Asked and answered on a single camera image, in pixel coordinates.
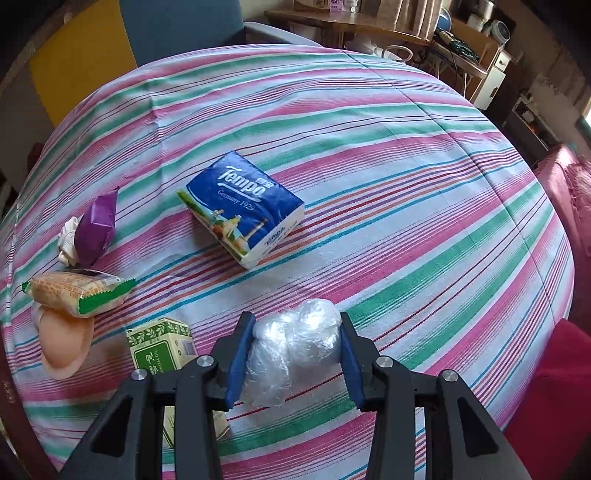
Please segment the clear plastic bag bundle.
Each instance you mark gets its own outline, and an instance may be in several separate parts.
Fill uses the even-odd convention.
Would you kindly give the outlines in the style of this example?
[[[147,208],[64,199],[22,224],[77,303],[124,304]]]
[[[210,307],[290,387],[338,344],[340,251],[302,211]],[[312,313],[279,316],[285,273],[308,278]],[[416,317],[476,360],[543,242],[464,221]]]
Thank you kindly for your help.
[[[341,325],[339,309],[325,299],[308,299],[256,321],[240,399],[253,407],[277,407],[331,370],[341,358]]]

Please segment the wooden shelf unit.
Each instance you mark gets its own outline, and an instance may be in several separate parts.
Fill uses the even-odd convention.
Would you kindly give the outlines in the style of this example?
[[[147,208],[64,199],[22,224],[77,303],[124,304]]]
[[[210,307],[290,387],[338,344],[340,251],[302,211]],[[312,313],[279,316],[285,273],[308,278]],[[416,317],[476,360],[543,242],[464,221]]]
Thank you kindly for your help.
[[[465,58],[449,45],[435,42],[428,57],[429,72],[486,111],[506,79],[512,57],[494,38],[458,19],[453,19],[451,35],[464,42],[476,58]]]

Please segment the green white carton box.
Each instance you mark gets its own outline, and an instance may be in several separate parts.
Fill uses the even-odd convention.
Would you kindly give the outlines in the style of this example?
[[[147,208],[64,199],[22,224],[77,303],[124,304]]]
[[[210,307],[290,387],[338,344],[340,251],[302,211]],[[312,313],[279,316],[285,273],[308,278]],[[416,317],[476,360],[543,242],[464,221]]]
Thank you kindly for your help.
[[[187,324],[161,317],[126,331],[130,355],[135,369],[144,369],[152,375],[180,370],[198,353]],[[229,423],[221,411],[213,411],[216,439],[228,434]],[[163,439],[174,448],[174,406],[165,406],[163,415]]]

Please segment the purple snack wrapper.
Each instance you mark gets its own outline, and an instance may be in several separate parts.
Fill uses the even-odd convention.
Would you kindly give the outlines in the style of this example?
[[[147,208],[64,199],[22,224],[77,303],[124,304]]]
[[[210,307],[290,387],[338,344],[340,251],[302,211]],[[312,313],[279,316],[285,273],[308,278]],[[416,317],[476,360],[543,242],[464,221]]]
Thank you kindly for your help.
[[[74,234],[78,263],[91,267],[106,251],[115,235],[118,189],[97,196],[88,206]]]

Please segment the striped bed sheet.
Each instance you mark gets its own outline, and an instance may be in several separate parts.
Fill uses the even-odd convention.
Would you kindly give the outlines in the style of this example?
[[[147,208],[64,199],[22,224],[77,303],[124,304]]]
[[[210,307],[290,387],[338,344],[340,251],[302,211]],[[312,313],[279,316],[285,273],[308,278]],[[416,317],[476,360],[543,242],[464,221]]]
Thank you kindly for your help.
[[[178,196],[230,151],[304,201],[304,221],[252,270]],[[55,380],[21,286],[58,268],[62,225],[110,190],[116,235],[96,267],[136,286],[96,319],[83,366]],[[13,388],[54,467],[130,373],[129,328],[179,320],[205,353],[242,311],[311,298],[410,369],[456,370],[506,425],[573,282],[543,187],[479,110],[411,66],[305,46],[191,52],[102,86],[46,141],[1,226]]]

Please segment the blue Tempo tissue pack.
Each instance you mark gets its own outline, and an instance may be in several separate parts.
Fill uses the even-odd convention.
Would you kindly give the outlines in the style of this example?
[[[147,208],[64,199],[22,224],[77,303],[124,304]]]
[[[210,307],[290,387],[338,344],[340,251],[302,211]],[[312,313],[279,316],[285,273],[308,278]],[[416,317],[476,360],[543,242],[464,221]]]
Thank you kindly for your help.
[[[200,171],[177,195],[247,270],[304,220],[304,201],[235,151]]]

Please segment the white hair scrunchie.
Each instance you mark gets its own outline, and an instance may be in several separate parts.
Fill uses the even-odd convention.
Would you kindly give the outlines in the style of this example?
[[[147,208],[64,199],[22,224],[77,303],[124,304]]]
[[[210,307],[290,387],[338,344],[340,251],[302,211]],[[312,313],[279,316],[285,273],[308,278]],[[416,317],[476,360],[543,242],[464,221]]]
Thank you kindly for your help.
[[[78,217],[71,217],[62,226],[58,234],[57,251],[58,261],[67,266],[76,266],[79,262],[76,247],[75,247],[75,233],[79,224]]]

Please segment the beige curtain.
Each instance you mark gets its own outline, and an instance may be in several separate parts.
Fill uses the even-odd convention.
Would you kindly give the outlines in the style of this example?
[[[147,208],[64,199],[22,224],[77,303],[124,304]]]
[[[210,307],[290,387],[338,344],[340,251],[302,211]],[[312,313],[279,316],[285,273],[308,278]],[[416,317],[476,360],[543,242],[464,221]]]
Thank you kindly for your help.
[[[443,0],[382,0],[377,18],[391,30],[431,40],[443,6]]]

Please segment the wooden desk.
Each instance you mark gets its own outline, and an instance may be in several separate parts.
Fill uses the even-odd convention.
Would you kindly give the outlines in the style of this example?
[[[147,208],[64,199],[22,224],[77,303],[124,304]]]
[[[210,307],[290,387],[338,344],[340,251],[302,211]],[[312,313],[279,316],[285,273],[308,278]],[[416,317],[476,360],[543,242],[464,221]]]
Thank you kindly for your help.
[[[387,21],[359,13],[331,13],[330,11],[287,8],[266,10],[263,15],[271,25],[277,27],[294,23],[318,28],[322,31],[322,45],[329,48],[342,48],[346,34],[374,35],[421,46],[431,43],[430,37],[422,38],[418,34],[411,33],[408,29],[397,29]]]

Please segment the green cracker snack packet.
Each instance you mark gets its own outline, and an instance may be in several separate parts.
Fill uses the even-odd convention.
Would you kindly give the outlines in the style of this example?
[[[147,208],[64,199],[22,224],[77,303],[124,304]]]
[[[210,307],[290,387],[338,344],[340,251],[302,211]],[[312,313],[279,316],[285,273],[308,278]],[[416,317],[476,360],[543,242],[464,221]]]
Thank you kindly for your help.
[[[63,270],[33,276],[21,289],[44,307],[89,318],[121,306],[135,286],[133,278],[95,270]]]

